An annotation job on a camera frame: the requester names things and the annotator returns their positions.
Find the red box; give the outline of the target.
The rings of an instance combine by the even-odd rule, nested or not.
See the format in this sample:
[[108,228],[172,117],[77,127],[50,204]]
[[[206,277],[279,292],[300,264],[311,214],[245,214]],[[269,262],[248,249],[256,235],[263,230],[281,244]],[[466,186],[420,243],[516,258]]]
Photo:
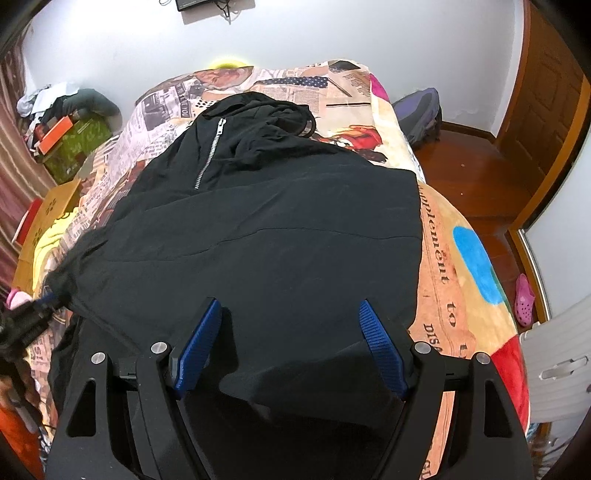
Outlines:
[[28,210],[24,213],[20,220],[18,227],[16,228],[15,234],[12,238],[12,244],[21,247],[28,235],[28,232],[32,226],[32,223],[42,205],[40,198],[35,198],[29,205]]

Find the brown wooden door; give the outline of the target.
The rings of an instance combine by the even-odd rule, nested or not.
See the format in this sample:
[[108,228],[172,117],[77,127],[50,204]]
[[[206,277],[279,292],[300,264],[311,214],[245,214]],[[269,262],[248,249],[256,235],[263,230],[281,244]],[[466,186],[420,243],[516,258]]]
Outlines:
[[540,6],[523,3],[517,77],[497,137],[531,194],[512,225],[526,230],[560,189],[588,126],[590,82],[579,61]]

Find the orange shoe box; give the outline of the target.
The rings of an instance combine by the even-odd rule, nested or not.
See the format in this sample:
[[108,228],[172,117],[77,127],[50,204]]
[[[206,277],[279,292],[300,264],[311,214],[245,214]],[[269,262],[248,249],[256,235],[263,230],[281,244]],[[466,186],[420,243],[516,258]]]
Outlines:
[[42,155],[46,155],[57,142],[73,127],[73,122],[69,116],[62,117],[55,125],[43,136],[37,147]]

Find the yellow pillow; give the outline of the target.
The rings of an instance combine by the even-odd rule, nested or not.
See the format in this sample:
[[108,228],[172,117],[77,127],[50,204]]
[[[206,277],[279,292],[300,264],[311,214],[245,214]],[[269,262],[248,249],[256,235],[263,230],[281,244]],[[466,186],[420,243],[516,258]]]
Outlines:
[[211,64],[207,67],[207,69],[211,70],[219,70],[219,69],[238,69],[238,68],[246,68],[250,67],[249,64],[240,61],[224,61]]

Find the grey purple backpack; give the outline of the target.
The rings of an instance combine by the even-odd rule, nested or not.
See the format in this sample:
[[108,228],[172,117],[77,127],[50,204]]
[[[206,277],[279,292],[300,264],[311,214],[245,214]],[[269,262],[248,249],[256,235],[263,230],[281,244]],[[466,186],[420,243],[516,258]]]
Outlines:
[[394,102],[393,108],[399,126],[413,148],[439,140],[443,112],[437,89],[418,90]]

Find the white plastic chair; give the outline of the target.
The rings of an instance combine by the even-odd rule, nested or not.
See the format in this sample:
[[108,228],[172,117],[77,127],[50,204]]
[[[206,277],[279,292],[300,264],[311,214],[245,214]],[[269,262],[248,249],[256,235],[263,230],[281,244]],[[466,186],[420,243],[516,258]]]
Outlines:
[[531,445],[543,478],[574,439],[590,408],[590,298],[520,337],[530,394]]

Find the white heart wardrobe door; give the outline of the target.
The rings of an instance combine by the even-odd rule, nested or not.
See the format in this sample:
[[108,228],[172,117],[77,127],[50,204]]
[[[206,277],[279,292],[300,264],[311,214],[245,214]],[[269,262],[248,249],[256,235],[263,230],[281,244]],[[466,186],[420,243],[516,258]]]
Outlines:
[[518,237],[532,263],[533,285],[539,288],[541,322],[590,295],[589,137],[557,192]]

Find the small black wall monitor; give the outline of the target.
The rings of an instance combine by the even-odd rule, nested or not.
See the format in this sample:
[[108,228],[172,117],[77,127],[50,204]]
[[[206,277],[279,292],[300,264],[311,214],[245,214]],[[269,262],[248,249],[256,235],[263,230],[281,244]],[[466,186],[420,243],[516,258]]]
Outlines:
[[182,11],[194,8],[194,7],[213,4],[213,3],[214,3],[214,0],[175,0],[176,9],[179,12],[182,12]]

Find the yellow cartoon sheet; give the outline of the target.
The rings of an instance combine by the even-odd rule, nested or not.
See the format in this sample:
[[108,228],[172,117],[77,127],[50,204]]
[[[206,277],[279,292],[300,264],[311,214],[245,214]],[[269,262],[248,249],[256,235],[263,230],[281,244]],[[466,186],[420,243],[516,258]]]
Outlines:
[[77,212],[78,208],[74,207],[70,212],[64,213],[40,237],[33,256],[32,296],[34,298],[41,296],[46,276],[57,267],[65,255],[62,238]]

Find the pink croc slipper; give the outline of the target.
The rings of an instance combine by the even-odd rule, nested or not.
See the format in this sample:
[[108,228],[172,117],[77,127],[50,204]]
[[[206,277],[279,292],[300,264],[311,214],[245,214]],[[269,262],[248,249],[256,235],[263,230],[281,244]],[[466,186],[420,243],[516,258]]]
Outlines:
[[521,273],[515,282],[514,313],[518,323],[523,327],[529,327],[533,323],[535,299],[527,276]]

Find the bamboo folding lap table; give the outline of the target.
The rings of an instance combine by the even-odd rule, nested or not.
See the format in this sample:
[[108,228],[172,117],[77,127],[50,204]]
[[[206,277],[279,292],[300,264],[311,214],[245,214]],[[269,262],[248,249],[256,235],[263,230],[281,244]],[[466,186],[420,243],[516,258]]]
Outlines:
[[12,287],[33,294],[32,268],[35,247],[43,233],[61,217],[71,211],[79,201],[81,180],[75,178],[49,190],[32,223],[18,257]]

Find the white cloth pile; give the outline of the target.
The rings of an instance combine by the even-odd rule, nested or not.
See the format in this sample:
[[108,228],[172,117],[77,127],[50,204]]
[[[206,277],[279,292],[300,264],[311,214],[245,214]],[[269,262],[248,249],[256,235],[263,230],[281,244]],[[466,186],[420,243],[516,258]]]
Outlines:
[[23,95],[16,104],[20,117],[27,118],[33,114],[49,109],[55,100],[69,92],[68,84],[57,83],[46,85],[31,93]]

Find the dark grey-green garment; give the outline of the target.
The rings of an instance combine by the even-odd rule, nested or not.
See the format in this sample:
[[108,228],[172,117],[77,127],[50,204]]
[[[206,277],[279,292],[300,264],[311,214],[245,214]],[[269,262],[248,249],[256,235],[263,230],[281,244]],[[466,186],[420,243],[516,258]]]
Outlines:
[[79,89],[75,94],[58,97],[43,113],[41,121],[47,123],[55,118],[77,114],[81,118],[96,114],[102,117],[113,117],[120,113],[116,104],[94,89]]

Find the pink plush toy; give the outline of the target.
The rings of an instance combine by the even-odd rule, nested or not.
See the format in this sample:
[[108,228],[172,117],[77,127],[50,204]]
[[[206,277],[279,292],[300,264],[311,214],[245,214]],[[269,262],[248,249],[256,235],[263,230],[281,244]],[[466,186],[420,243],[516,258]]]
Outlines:
[[26,291],[12,289],[6,299],[6,308],[8,310],[14,310],[17,307],[30,302],[31,300],[31,295]]

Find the striped brown curtain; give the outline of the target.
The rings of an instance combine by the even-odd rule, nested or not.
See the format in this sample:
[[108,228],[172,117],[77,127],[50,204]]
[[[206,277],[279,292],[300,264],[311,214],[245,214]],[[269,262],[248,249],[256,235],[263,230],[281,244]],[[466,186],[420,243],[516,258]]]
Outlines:
[[15,273],[19,248],[12,238],[33,199],[55,185],[36,163],[22,137],[24,119],[17,101],[25,93],[23,40],[15,40],[1,56],[1,297],[5,298]]

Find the black zip hoodie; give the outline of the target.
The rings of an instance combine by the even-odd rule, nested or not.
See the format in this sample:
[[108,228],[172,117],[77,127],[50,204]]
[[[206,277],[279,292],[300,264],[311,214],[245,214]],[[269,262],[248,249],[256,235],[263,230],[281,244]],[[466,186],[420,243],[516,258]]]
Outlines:
[[105,225],[47,277],[73,313],[52,355],[59,414],[90,357],[114,365],[185,327],[206,297],[221,329],[176,400],[220,479],[367,479],[400,402],[359,325],[373,298],[414,321],[422,256],[416,175],[315,141],[304,105],[233,95],[139,174]]

